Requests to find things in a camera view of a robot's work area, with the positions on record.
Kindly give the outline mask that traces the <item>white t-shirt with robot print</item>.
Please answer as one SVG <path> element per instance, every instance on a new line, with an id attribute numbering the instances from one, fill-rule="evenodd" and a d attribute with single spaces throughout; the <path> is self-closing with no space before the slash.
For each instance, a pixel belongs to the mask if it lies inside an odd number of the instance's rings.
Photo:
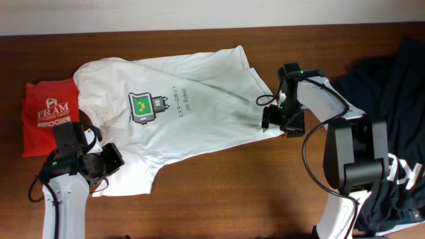
<path id="1" fill-rule="evenodd" d="M 104 58 L 73 76 L 78 106 L 124 164 L 101 185 L 107 197 L 151 192 L 165 166 L 281 135 L 262 129 L 256 98 L 269 92 L 241 46 L 142 60 Z"/>

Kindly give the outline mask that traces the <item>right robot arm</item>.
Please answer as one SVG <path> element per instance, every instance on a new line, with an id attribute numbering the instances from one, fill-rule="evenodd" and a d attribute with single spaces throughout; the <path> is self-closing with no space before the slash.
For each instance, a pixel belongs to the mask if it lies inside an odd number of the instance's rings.
<path id="1" fill-rule="evenodd" d="M 373 185 L 389 174 L 386 122 L 368 116 L 339 93 L 319 69 L 298 63 L 277 71 L 279 90 L 263 107 L 261 127 L 276 125 L 288 137 L 303 137 L 301 157 L 313 182 L 329 196 L 312 238 L 353 238 L 353 229 Z M 307 162 L 307 143 L 319 129 L 327 131 L 323 155 L 324 185 Z"/>

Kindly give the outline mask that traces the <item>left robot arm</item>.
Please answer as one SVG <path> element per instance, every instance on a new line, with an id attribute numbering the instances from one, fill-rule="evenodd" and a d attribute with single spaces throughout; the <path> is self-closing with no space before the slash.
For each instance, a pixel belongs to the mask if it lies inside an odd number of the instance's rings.
<path id="1" fill-rule="evenodd" d="M 53 128 L 56 148 L 43 163 L 37 180 L 43 185 L 43 238 L 84 238 L 90 187 L 124 165 L 114 143 L 101 145 L 100 130 L 71 122 Z"/>

